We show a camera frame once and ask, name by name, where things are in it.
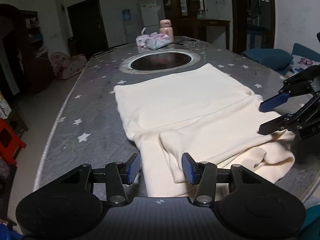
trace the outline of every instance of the white towel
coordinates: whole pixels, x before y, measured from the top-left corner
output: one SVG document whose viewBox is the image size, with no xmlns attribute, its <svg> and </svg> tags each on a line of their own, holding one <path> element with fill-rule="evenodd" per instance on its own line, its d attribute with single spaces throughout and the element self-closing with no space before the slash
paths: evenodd
<svg viewBox="0 0 320 240">
<path fill-rule="evenodd" d="M 181 169 L 184 152 L 220 168 L 242 164 L 271 182 L 293 165 L 291 132 L 257 133 L 279 114 L 261 113 L 261 96 L 210 64 L 114 90 L 127 137 L 141 153 L 148 196 L 193 189 Z"/>
</svg>

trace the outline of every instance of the white refrigerator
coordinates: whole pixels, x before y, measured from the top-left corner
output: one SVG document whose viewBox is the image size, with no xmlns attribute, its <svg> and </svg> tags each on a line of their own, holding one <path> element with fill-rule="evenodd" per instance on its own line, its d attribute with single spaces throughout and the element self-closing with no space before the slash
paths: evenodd
<svg viewBox="0 0 320 240">
<path fill-rule="evenodd" d="M 145 34 L 159 33 L 159 18 L 156 1 L 139 2 L 140 23 L 146 27 Z"/>
</svg>

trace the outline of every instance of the pink bottle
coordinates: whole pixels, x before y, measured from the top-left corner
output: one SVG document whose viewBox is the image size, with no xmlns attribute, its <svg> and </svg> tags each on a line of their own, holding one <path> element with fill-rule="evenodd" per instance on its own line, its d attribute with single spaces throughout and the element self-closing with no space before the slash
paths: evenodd
<svg viewBox="0 0 320 240">
<path fill-rule="evenodd" d="M 173 29 L 171 27 L 170 20 L 161 20 L 160 21 L 160 33 L 167 34 L 170 38 L 170 41 L 173 41 Z"/>
</svg>

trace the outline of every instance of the wall outlet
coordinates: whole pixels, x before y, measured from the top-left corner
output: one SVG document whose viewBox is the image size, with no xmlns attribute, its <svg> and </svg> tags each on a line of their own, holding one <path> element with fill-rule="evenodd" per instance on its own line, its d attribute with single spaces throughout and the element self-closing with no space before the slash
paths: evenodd
<svg viewBox="0 0 320 240">
<path fill-rule="evenodd" d="M 224 0 L 216 0 L 215 2 L 216 2 L 216 4 L 218 4 L 218 3 L 223 4 L 223 3 L 224 3 Z"/>
</svg>

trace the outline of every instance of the table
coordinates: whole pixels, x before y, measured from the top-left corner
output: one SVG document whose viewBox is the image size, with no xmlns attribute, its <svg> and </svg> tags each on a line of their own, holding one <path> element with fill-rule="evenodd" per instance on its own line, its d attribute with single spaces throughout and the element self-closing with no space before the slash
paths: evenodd
<svg viewBox="0 0 320 240">
<path fill-rule="evenodd" d="M 185 37 L 175 37 L 175 42 Z M 181 45 L 170 44 L 164 49 L 181 49 Z M 134 152 L 135 145 L 124 133 L 122 122 L 117 111 L 113 87 L 117 84 L 134 84 L 171 73 L 180 73 L 211 63 L 227 73 L 264 99 L 275 95 L 282 87 L 283 76 L 250 59 L 241 57 L 228 50 L 200 41 L 196 47 L 184 48 L 197 53 L 201 59 L 194 65 L 151 74 L 129 74 L 119 70 L 119 65 L 127 58 L 148 49 L 137 48 L 135 44 L 117 48 L 98 58 L 91 58 L 80 75 L 61 115 L 55 123 L 55 129 L 48 140 L 41 172 L 36 179 L 36 188 L 43 186 L 82 163 L 90 163 L 93 168 L 103 168 L 107 163 L 126 161 Z M 276 110 L 283 113 L 297 111 L 301 104 L 310 98 L 304 95 L 291 98 Z M 318 153 L 319 137 L 306 141 L 295 141 L 292 152 L 296 162 L 291 170 L 276 184 L 306 201 L 319 184 L 320 155 Z M 146 196 L 143 176 L 139 183 L 126 187 L 129 196 Z M 97 185 L 94 193 L 105 200 L 104 185 Z"/>
<path fill-rule="evenodd" d="M 176 35 L 189 36 L 201 41 L 207 41 L 207 26 L 223 26 L 226 28 L 226 49 L 230 47 L 230 21 L 215 19 L 177 19 L 172 20 L 173 32 Z"/>
</svg>

